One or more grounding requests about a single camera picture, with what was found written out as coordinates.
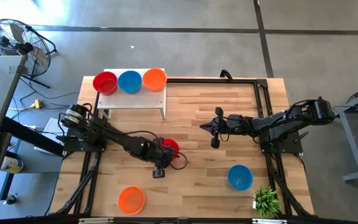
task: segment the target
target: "wooden tabletop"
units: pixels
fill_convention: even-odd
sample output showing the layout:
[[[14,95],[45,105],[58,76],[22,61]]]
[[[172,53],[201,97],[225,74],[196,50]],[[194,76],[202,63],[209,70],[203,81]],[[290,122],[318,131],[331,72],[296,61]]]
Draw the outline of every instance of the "wooden tabletop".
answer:
[[[273,112],[288,108],[284,81],[268,78]],[[78,104],[95,104],[93,77],[84,77]],[[92,216],[126,216],[117,206],[120,192],[129,186],[144,191],[146,202],[141,217],[259,217],[252,209],[255,189],[269,186],[265,157],[248,136],[230,136],[219,149],[210,146],[212,135],[199,125],[215,117],[216,106],[224,114],[257,117],[254,87],[249,84],[168,84],[167,119],[159,110],[114,110],[109,122],[121,131],[148,130],[176,140],[188,160],[183,170],[166,169],[166,177],[152,178],[153,164],[131,157],[122,147],[109,141],[98,172]],[[63,161],[51,211],[63,206],[77,187],[84,153],[75,152]],[[181,165],[181,159],[173,163]],[[254,175],[251,189],[236,191],[227,183],[230,167],[243,164]],[[301,162],[283,154],[288,188],[304,208],[313,213],[308,184]],[[87,186],[83,206],[87,199]]]

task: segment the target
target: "white pegboard stand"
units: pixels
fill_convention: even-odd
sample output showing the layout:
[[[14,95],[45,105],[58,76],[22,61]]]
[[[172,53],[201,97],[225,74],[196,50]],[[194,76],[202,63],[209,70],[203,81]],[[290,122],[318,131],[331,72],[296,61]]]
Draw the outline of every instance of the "white pegboard stand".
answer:
[[[117,78],[126,71],[135,71],[140,75],[144,75],[149,68],[142,69],[104,69],[105,72],[113,72]],[[167,117],[167,86],[159,92],[152,92],[142,84],[141,89],[136,94],[124,93],[119,88],[112,95],[99,95],[98,109],[102,110],[103,116],[111,118],[111,110],[118,109],[159,109],[161,112],[162,119],[165,120]],[[106,114],[103,110],[109,110],[109,114]]]

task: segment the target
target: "green plant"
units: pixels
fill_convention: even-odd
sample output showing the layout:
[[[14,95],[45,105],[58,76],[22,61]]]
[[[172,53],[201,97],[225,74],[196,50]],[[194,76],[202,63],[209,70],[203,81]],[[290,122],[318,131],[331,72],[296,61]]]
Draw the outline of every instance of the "green plant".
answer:
[[[277,190],[261,187],[256,191],[254,200],[256,202],[256,211],[262,218],[277,217],[280,213],[280,202],[275,198]]]

